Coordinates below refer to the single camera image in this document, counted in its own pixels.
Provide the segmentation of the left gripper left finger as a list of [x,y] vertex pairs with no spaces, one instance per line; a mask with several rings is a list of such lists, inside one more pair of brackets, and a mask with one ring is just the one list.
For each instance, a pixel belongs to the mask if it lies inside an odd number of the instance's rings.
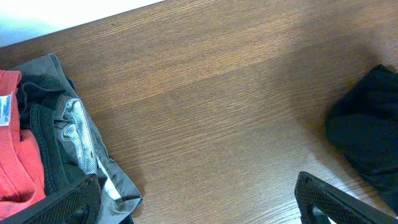
[[101,207],[101,188],[94,174],[86,175],[2,224],[94,223]]

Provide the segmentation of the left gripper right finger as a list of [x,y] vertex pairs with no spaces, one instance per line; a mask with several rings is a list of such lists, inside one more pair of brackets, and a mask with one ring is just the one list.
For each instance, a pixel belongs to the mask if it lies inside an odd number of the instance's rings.
[[397,218],[308,172],[298,174],[294,194],[303,224],[397,224]]

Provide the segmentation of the black t-shirt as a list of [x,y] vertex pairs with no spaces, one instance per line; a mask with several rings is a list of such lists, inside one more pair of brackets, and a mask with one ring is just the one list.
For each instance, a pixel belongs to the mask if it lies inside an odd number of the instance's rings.
[[397,211],[397,73],[377,65],[331,108],[326,140]]

